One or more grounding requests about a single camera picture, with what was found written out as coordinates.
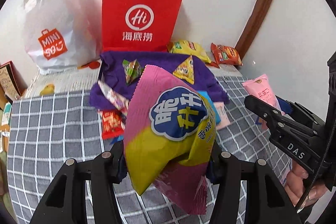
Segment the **candy wrapper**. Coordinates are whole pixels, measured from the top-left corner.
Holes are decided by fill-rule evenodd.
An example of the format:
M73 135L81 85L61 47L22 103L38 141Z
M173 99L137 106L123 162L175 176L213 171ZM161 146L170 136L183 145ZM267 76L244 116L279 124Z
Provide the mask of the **candy wrapper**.
M253 80L248 80L246 82L243 82L242 85L243 85L243 87L245 88L245 90L247 91L248 94L257 97L260 100L263 100L264 102L268 103L272 107L275 107L276 109L281 111L279 102L278 102L273 90L271 89L271 86L269 85L267 75L263 74L263 75L259 76L258 78L255 78ZM267 129L265 120L263 120L263 119L261 119L261 120L262 120L261 128L262 129Z
M231 122L225 112L224 102L214 102L217 113L220 116L220 123L216 125L216 129L220 130L224 127L227 127Z
M194 62L192 55L178 65L176 70L173 71L173 75L177 78L186 80L190 84L195 83L194 78Z
M106 99L108 99L122 114L127 116L129 100L115 92L112 88L100 80L98 80L98 85Z
M106 140L115 138L124 133L125 124L118 110L103 110L103 132L101 137Z
M232 47L211 43L211 51L217 64L243 65L239 53Z
M124 153L133 188L155 185L189 214L204 214L205 172L216 136L208 101L166 70L147 65L129 104Z
M195 55L205 63L211 63L207 53L201 45L188 40L179 40L177 42L171 42L168 45L168 51L171 53Z
M139 62L135 59L134 61L127 61L124 59L123 67L125 69L126 84L130 85L135 79L137 79L143 72Z

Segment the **purple cloth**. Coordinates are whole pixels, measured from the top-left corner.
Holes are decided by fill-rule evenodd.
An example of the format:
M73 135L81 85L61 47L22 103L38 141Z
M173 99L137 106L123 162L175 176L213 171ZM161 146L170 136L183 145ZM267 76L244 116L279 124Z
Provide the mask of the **purple cloth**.
M179 64L188 58L185 54L171 54L168 52L103 52L100 55L102 60L100 72L104 77L104 82L114 91L125 98L131 100L134 90L140 78L126 85L125 70L122 62L138 60L141 67L145 65L155 65L172 73ZM211 71L205 66L203 61L193 56L195 83L191 85L195 90L205 90L213 102L228 103L226 92L217 82ZM112 110L115 107L105 98L98 84L94 84L90 92L90 105L100 110Z

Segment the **pink snack package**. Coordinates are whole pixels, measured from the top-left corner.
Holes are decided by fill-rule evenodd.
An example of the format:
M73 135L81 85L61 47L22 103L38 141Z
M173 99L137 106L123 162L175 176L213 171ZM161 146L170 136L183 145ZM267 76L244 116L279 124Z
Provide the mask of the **pink snack package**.
M216 136L208 100L147 65L128 106L124 154L133 188L155 185L188 214L205 214L205 172Z
M271 89L271 86L269 85L268 77L266 74L263 74L253 80L248 80L246 82L243 82L242 85L248 94L257 97L260 100L263 100L264 102L268 103L272 107L275 107L276 109L281 111L279 102L273 90ZM267 129L266 122L264 120L262 120L261 128Z
M220 130L224 127L227 127L231 122L225 112L224 102L214 102L215 108L220 116L220 123L216 125L216 129Z

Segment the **finger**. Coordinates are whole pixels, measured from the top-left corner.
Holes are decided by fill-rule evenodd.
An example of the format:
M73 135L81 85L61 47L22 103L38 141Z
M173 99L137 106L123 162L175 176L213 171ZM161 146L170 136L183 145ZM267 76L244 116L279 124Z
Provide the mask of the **finger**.
M323 182L315 184L309 191L307 205L314 204L326 193L327 190L328 189Z
M293 172L289 172L286 177L286 184L290 188L290 190L300 198L304 192L303 181L302 178L296 176Z
M286 193L288 194L288 196L289 196L289 198L290 198L292 204L295 206L295 205L298 203L299 198L296 196L296 194L294 194L294 193L290 190L290 188L289 188L288 185L285 185L284 188L285 188L285 191L286 191ZM303 202L303 204L301 205L301 208L303 208L303 207L305 206L305 204L306 204L306 201Z
M292 162L292 170L295 175L302 179L308 178L308 173L305 169L303 169L296 161Z

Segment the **red snack package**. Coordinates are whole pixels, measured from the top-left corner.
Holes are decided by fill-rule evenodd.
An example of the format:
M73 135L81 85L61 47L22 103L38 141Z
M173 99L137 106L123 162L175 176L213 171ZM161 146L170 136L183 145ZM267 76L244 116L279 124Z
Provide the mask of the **red snack package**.
M104 140L115 138L124 133L125 125L122 122L121 116L118 110L103 110L103 133L102 138Z
M211 43L211 51L217 64L242 66L239 53L236 49L228 46Z

